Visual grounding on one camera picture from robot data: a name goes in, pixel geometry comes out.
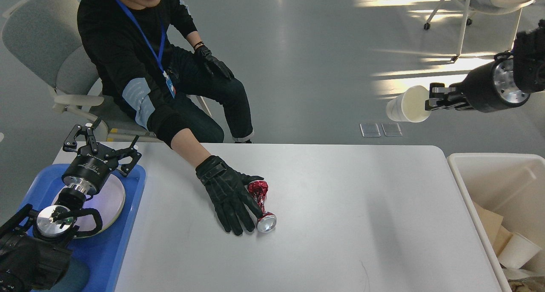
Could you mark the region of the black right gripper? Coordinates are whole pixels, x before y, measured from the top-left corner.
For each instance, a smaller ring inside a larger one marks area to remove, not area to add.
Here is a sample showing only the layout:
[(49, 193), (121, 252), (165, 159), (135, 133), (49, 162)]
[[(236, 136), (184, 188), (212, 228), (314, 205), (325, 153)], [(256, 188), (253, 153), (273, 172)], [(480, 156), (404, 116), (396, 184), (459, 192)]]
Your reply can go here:
[(492, 113), (523, 106), (530, 94), (516, 86), (513, 59), (500, 59), (470, 71), (460, 83), (430, 83), (425, 110), (478, 110)]

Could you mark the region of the bare right forearm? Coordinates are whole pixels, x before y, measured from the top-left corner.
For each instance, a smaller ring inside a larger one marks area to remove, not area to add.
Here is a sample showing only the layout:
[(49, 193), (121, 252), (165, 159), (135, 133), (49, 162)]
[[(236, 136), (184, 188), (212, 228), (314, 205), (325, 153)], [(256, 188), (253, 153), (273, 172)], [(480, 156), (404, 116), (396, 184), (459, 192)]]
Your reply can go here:
[(171, 140), (170, 147), (181, 158), (196, 168), (211, 156), (210, 152), (197, 140), (189, 128), (177, 132)]

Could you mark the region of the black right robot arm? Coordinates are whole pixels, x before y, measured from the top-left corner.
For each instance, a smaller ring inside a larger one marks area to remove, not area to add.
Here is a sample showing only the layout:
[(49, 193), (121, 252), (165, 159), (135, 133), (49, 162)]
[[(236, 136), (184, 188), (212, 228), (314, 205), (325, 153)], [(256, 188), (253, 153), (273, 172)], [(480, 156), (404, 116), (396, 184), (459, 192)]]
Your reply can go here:
[(493, 113), (518, 108), (530, 95), (542, 92), (545, 63), (545, 21), (531, 31), (516, 34), (511, 50), (494, 55), (493, 61), (479, 66), (459, 83), (430, 84), (425, 110), (477, 110)]

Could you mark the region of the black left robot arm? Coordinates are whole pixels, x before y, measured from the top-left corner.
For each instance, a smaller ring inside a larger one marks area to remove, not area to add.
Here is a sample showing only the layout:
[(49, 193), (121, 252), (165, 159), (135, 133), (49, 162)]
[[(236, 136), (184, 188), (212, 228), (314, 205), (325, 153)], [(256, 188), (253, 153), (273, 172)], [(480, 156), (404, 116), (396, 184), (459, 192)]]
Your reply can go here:
[(2, 292), (114, 290), (145, 172), (138, 136), (115, 150), (95, 138), (99, 123), (74, 125), (63, 141), (74, 160), (43, 169), (2, 224)]

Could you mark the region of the black gloved right hand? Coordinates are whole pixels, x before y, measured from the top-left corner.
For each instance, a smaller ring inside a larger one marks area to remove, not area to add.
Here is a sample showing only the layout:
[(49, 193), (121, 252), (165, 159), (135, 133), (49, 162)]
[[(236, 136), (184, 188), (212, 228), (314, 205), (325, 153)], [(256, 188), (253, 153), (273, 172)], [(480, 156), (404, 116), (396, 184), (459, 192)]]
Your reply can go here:
[(247, 186), (261, 176), (251, 176), (228, 166), (222, 158), (211, 155), (196, 167), (196, 176), (206, 188), (216, 215), (225, 232), (240, 236), (243, 230), (253, 232), (255, 217), (263, 215), (261, 208), (247, 190)]

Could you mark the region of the black gloved left hand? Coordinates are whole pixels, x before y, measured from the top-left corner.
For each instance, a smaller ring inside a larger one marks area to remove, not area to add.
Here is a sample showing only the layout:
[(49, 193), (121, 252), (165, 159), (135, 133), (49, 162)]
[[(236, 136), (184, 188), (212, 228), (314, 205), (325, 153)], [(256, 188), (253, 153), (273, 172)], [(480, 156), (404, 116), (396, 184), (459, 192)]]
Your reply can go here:
[(223, 61), (214, 57), (212, 51), (204, 44), (199, 46), (194, 51), (194, 57), (198, 64), (206, 70), (209, 75), (222, 75), (222, 77), (231, 80), (234, 78), (232, 71), (226, 66)]

